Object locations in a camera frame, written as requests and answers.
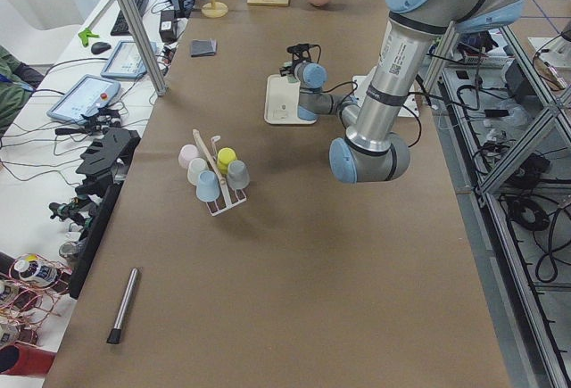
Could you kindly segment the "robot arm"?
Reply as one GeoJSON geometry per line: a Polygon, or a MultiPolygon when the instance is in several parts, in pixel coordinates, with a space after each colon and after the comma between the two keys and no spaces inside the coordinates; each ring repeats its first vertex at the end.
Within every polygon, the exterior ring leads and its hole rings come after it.
{"type": "Polygon", "coordinates": [[[433,40],[455,23],[461,33],[509,25],[522,14],[524,0],[385,0],[387,30],[378,65],[361,104],[329,95],[322,87],[326,70],[302,57],[306,45],[289,47],[293,59],[282,75],[300,84],[298,115],[310,120],[336,114],[346,126],[332,141],[329,163],[343,183],[390,181],[410,164],[410,150],[391,128],[433,40]]]}

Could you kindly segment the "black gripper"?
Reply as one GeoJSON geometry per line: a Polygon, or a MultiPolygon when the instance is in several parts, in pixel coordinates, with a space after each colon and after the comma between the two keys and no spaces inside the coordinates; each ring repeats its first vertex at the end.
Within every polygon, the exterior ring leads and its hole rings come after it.
{"type": "Polygon", "coordinates": [[[284,62],[283,65],[279,68],[279,73],[282,77],[284,76],[292,76],[294,75],[294,63],[289,61],[289,62],[284,62]]]}

